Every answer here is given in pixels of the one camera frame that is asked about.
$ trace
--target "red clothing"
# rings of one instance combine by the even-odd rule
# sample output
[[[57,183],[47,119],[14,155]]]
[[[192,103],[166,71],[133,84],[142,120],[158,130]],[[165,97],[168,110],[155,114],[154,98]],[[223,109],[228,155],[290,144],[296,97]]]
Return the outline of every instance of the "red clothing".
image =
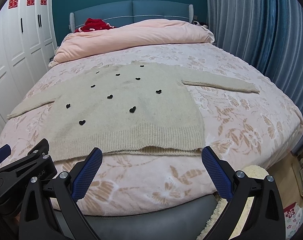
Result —
[[[88,18],[85,25],[75,30],[75,33],[79,32],[92,32],[99,30],[110,30],[114,29],[114,26],[110,26],[109,23],[104,22],[102,19],[91,19]]]

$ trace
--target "chinese character decoration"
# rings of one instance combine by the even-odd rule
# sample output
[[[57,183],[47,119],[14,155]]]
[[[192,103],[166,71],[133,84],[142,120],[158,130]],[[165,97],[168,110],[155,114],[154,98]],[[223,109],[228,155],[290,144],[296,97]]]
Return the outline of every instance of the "chinese character decoration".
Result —
[[[18,7],[18,0],[9,0],[8,9],[12,9],[16,7]]]
[[[47,5],[47,0],[40,0],[40,5]]]
[[[35,5],[35,0],[27,0],[27,6]]]

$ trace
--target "wardrobe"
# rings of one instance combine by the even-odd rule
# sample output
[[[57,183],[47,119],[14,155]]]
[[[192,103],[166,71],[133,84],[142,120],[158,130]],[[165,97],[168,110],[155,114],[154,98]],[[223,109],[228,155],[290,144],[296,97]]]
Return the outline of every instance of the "wardrobe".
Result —
[[[51,0],[7,0],[0,11],[0,134],[56,48]]]

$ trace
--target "wooden floor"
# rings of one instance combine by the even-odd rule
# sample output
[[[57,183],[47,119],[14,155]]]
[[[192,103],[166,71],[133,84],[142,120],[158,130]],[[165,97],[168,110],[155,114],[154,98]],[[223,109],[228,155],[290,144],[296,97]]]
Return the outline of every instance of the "wooden floor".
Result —
[[[275,178],[283,208],[294,202],[303,207],[303,198],[300,196],[298,184],[293,172],[292,163],[298,162],[297,158],[288,154],[280,162],[271,166],[267,171]]]

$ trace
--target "silver bolt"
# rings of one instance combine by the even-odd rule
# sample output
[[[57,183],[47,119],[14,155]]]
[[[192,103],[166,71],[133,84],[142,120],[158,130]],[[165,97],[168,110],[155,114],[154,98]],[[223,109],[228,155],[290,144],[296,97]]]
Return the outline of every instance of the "silver bolt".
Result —
[[[30,179],[30,182],[31,183],[35,183],[37,181],[37,177],[32,177],[31,179]]]
[[[270,182],[273,182],[273,181],[274,181],[274,178],[273,178],[273,176],[268,175],[268,176],[267,176],[267,180],[270,181]]]
[[[245,174],[242,171],[237,171],[236,172],[237,177],[239,178],[243,178],[245,176]]]
[[[68,176],[68,173],[65,171],[59,174],[59,178],[61,178],[61,179],[67,178],[67,176]]]

